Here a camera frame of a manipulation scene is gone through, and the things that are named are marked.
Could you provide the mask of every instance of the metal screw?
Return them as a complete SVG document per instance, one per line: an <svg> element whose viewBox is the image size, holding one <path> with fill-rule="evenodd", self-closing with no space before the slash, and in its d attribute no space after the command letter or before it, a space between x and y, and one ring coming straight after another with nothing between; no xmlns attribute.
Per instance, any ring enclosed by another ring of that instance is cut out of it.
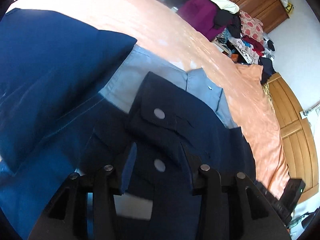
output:
<svg viewBox="0 0 320 240"><path fill-rule="evenodd" d="M238 173L237 173L237 177L238 177L239 179L244 179L244 178L245 178L245 174L244 174L243 172L238 172Z"/></svg>
<svg viewBox="0 0 320 240"><path fill-rule="evenodd" d="M203 171L208 171L208 170L210 170L210 166L207 165L207 164L202 164L202 165L200 166L200 169L203 170Z"/></svg>
<svg viewBox="0 0 320 240"><path fill-rule="evenodd" d="M70 178L70 179L76 179L76 178L78 178L78 176L79 176L79 174L78 174L77 172L73 172L73 173L71 173L71 174L69 175L69 178Z"/></svg>
<svg viewBox="0 0 320 240"><path fill-rule="evenodd" d="M105 171L112 171L113 166L108 164L108 165L104 166L103 168L104 168Z"/></svg>

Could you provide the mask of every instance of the dark red cloth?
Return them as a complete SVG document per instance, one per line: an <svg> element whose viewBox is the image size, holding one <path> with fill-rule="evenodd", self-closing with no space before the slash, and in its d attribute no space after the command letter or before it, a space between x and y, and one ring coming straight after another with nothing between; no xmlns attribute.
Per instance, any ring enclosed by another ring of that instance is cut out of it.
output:
<svg viewBox="0 0 320 240"><path fill-rule="evenodd" d="M209 41L222 33L226 25L214 29L214 17L219 7L210 0L189 0L177 14L189 23L196 31L202 33Z"/></svg>
<svg viewBox="0 0 320 240"><path fill-rule="evenodd" d="M254 49L256 49L256 51L261 51L261 52L264 51L264 47L262 46L262 44L256 41L255 39L250 38L249 36L246 35L242 38L242 40L252 44Z"/></svg>
<svg viewBox="0 0 320 240"><path fill-rule="evenodd" d="M260 57L263 56L262 51L258 50L258 49L252 49L253 51L255 51Z"/></svg>

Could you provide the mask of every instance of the polka dot fabric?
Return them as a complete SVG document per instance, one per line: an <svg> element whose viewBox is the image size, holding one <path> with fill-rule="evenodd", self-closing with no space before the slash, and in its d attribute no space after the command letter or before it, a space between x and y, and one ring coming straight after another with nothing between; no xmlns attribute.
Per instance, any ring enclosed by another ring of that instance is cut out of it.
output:
<svg viewBox="0 0 320 240"><path fill-rule="evenodd" d="M251 16L244 11L240 11L240 19L242 33L248 35L263 45L262 22L256 18L251 18Z"/></svg>

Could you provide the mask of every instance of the orange bedsheet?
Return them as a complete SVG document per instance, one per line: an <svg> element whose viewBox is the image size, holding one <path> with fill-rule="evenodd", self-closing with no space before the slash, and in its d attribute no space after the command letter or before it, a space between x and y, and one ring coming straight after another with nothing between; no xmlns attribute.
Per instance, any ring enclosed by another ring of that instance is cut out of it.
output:
<svg viewBox="0 0 320 240"><path fill-rule="evenodd" d="M288 168L278 121L260 85L261 66L234 64L156 0L18 0L9 10L13 8L57 11L101 30L133 36L141 47L185 71L202 67L224 88L232 117L251 145L257 180L277 198L282 195Z"/></svg>

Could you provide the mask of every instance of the pile of clothes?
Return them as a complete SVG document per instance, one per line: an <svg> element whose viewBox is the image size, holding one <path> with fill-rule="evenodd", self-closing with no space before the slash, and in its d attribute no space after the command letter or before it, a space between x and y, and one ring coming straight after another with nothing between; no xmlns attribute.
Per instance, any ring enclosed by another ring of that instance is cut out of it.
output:
<svg viewBox="0 0 320 240"><path fill-rule="evenodd" d="M263 24L241 11L229 0L166 0L168 7L209 41L238 54L239 63L263 65L261 84L275 73L272 66L275 48L263 33Z"/></svg>

